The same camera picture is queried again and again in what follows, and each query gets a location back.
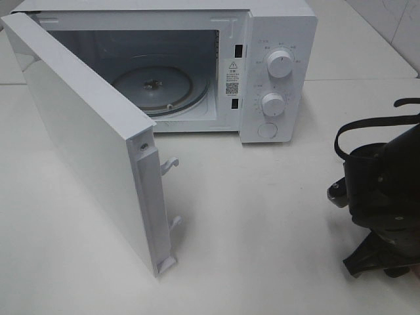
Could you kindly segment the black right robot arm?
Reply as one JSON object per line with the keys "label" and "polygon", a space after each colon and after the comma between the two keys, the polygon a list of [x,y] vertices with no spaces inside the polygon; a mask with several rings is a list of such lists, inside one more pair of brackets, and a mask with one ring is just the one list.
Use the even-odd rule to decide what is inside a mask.
{"label": "black right robot arm", "polygon": [[396,278],[419,264],[419,126],[355,149],[345,182],[353,223],[370,231],[343,261],[349,273],[384,270]]}

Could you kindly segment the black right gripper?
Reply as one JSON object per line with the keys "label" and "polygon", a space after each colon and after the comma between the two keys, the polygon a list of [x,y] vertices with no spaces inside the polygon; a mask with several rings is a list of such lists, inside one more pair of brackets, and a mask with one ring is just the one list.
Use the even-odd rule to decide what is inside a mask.
{"label": "black right gripper", "polygon": [[343,263],[355,278],[374,270],[390,278],[407,274],[419,266],[419,228],[371,230]]}

